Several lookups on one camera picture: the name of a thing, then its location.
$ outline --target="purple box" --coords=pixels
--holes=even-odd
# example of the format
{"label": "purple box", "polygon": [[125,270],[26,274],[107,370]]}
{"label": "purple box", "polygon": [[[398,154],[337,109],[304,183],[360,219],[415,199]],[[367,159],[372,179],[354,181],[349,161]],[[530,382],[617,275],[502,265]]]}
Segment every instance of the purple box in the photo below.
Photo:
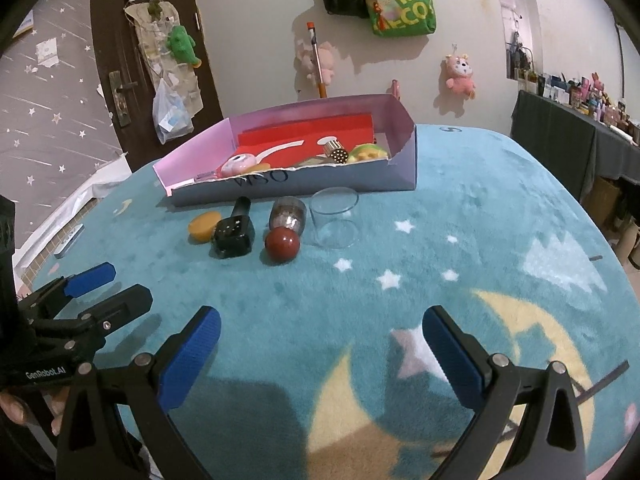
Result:
{"label": "purple box", "polygon": [[[238,134],[252,128],[348,114],[371,114],[376,134],[385,134],[389,160],[269,170],[224,180],[195,182],[220,167],[238,146]],[[358,192],[415,189],[415,124],[400,101],[389,94],[315,99],[229,117],[207,128],[154,164],[175,206],[230,202],[239,196],[273,198],[307,195],[326,187]]]}

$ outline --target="white remote control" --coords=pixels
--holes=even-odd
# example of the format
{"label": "white remote control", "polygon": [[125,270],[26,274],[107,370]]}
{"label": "white remote control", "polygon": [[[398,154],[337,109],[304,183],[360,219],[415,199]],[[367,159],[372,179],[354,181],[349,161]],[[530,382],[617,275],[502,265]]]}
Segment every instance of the white remote control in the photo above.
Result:
{"label": "white remote control", "polygon": [[84,231],[83,224],[78,224],[73,229],[71,229],[71,232],[66,236],[64,240],[60,242],[60,245],[56,247],[56,250],[53,251],[53,255],[56,258],[62,258],[71,248],[71,246],[76,242],[76,240],[78,240],[78,237],[80,236],[80,233],[82,231]]}

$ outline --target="finger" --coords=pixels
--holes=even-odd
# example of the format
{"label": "finger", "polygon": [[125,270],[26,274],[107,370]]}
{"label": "finger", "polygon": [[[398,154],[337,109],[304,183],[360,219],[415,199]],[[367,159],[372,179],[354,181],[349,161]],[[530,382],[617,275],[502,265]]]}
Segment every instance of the finger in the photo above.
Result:
{"label": "finger", "polygon": [[66,400],[69,397],[69,387],[65,386],[58,393],[51,396],[51,411],[54,415],[62,415],[65,411]]}
{"label": "finger", "polygon": [[54,436],[58,436],[60,434],[61,427],[62,427],[62,415],[59,415],[56,418],[54,418],[53,422],[51,423],[51,433],[53,433]]}
{"label": "finger", "polygon": [[20,425],[25,423],[26,410],[22,403],[11,394],[0,392],[0,408],[10,421]]}

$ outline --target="brown door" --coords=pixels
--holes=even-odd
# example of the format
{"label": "brown door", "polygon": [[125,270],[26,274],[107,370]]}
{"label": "brown door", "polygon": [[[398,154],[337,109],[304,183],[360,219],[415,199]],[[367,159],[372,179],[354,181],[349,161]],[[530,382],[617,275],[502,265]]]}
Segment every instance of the brown door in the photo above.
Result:
{"label": "brown door", "polygon": [[[204,108],[193,117],[194,131],[188,136],[160,144],[152,118],[153,98],[156,94],[138,48],[136,31],[124,13],[127,0],[91,0],[91,24],[94,37],[95,61],[107,107],[113,114],[115,128],[122,149],[128,153],[131,171],[136,171],[152,160],[160,158],[180,146],[186,140],[222,119],[218,94],[204,49],[200,20],[196,16],[195,0],[165,0],[174,5],[180,14],[180,24],[195,40],[195,54],[202,65],[195,69]],[[119,70],[123,83],[138,82],[123,95],[131,123],[120,126],[111,94],[109,72]]]}

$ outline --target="gray tablecloth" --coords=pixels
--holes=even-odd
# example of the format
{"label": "gray tablecloth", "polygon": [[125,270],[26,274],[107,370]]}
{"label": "gray tablecloth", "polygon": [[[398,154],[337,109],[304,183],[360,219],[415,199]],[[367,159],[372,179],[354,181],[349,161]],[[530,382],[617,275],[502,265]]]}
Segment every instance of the gray tablecloth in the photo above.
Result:
{"label": "gray tablecloth", "polygon": [[640,148],[576,110],[520,91],[511,115],[511,138],[533,155],[576,200],[594,178],[640,184]]}

